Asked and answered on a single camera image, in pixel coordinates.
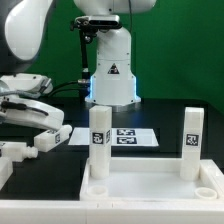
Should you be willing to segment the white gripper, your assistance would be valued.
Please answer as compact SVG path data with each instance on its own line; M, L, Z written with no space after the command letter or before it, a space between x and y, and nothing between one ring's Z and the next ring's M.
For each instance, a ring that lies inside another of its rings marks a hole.
M36 100L3 97L0 99L0 119L15 125L59 130L64 112Z

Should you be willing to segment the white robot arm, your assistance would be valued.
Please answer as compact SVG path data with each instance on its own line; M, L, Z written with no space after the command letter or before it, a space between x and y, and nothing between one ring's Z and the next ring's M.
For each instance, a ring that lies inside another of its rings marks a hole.
M83 15L71 23L83 45L96 39L97 67L84 78L88 103L127 107L140 101L131 72L131 35L121 13L150 10L157 0L73 0ZM51 80L26 74L39 53L45 25L56 0L0 0L0 122L58 130L64 113L37 99L51 90Z

